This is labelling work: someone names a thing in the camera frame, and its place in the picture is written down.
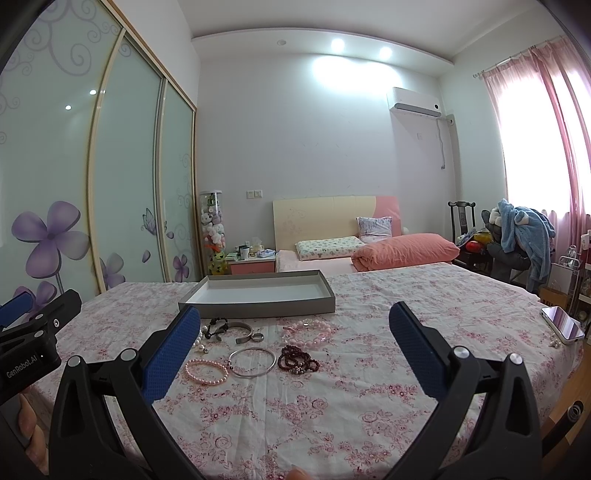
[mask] pink curtain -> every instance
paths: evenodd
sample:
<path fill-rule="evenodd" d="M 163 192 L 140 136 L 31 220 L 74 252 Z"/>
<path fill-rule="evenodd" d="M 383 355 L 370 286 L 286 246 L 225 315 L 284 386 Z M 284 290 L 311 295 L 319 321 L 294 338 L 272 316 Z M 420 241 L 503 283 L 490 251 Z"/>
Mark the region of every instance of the pink curtain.
<path fill-rule="evenodd" d="M 591 228 L 591 78 L 579 54 L 561 38 L 483 78 L 501 130 L 508 200 L 550 212 L 558 255 L 578 247 Z"/>

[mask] smartphone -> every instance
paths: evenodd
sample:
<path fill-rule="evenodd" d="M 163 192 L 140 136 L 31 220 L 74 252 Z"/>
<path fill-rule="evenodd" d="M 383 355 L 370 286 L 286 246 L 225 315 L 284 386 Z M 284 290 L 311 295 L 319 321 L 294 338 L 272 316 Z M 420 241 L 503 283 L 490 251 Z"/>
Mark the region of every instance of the smartphone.
<path fill-rule="evenodd" d="M 545 307 L 542 309 L 541 314 L 562 343 L 568 345 L 585 337 L 584 331 L 560 307 Z"/>

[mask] silver bangle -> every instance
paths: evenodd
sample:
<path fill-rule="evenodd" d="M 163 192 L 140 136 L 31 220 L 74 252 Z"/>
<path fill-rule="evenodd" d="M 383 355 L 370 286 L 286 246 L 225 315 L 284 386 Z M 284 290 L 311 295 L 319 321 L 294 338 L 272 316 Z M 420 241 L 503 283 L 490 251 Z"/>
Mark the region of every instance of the silver bangle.
<path fill-rule="evenodd" d="M 245 335 L 244 337 L 239 337 L 239 338 L 236 339 L 236 344 L 237 345 L 240 345 L 242 343 L 246 343 L 252 337 L 252 327 L 250 325 L 248 325 L 247 323 L 243 323 L 243 322 L 228 322 L 228 330 L 230 328 L 244 328 L 245 330 L 248 330 L 248 335 Z"/>
<path fill-rule="evenodd" d="M 236 355 L 237 353 L 241 353 L 241 352 L 245 352 L 247 350 L 262 350 L 263 352 L 266 352 L 270 355 L 273 356 L 273 363 L 271 364 L 271 366 L 269 368 L 267 368 L 264 372 L 260 372 L 254 375 L 246 375 L 246 374 L 239 374 L 236 373 L 236 371 L 234 370 L 234 367 L 232 366 L 232 357 L 234 355 Z M 260 377 L 261 375 L 265 375 L 267 373 L 269 373 L 271 371 L 271 369 L 275 366 L 275 364 L 277 363 L 277 356 L 276 354 L 274 354 L 273 352 L 271 352 L 269 349 L 267 348 L 260 348 L 257 346 L 250 346 L 247 348 L 243 348 L 242 350 L 236 350 L 235 352 L 232 352 L 230 354 L 230 357 L 228 357 L 228 360 L 226 360 L 226 363 L 228 364 L 228 368 L 230 369 L 230 371 L 236 375 L 237 377 L 243 377 L 243 378 L 254 378 L 254 377 Z"/>

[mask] headboard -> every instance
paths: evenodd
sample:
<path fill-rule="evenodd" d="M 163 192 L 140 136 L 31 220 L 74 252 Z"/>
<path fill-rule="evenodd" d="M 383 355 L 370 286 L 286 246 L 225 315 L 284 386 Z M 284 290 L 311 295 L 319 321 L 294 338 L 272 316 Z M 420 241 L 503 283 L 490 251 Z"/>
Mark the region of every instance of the headboard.
<path fill-rule="evenodd" d="M 392 235 L 401 234 L 398 199 L 387 196 L 315 197 L 273 202 L 275 248 L 295 250 L 300 240 L 354 236 L 357 217 L 392 217 Z"/>

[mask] pink bead bracelet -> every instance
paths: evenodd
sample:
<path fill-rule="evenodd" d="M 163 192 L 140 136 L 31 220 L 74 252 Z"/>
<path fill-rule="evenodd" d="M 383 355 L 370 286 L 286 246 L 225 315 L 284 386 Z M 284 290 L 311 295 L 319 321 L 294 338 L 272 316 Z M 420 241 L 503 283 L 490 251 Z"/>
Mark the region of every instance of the pink bead bracelet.
<path fill-rule="evenodd" d="M 296 336 L 300 336 L 301 333 L 309 332 L 311 329 L 319 330 L 320 332 L 312 340 L 303 341 L 296 339 Z M 283 327 L 283 340 L 286 345 L 293 345 L 298 348 L 316 349 L 321 343 L 326 342 L 330 339 L 333 334 L 330 324 L 324 320 L 319 319 L 306 319 L 300 320 L 295 324 L 287 327 Z"/>
<path fill-rule="evenodd" d="M 219 368 L 222 371 L 223 375 L 220 380 L 205 380 L 204 378 L 199 378 L 193 375 L 189 371 L 189 365 L 209 365 L 210 367 Z M 201 385 L 219 385 L 221 383 L 224 383 L 228 379 L 228 369 L 221 363 L 214 362 L 213 360 L 201 360 L 198 358 L 193 358 L 185 364 L 185 372 L 187 373 L 189 378 L 191 378 L 191 380 L 197 383 L 201 383 Z"/>

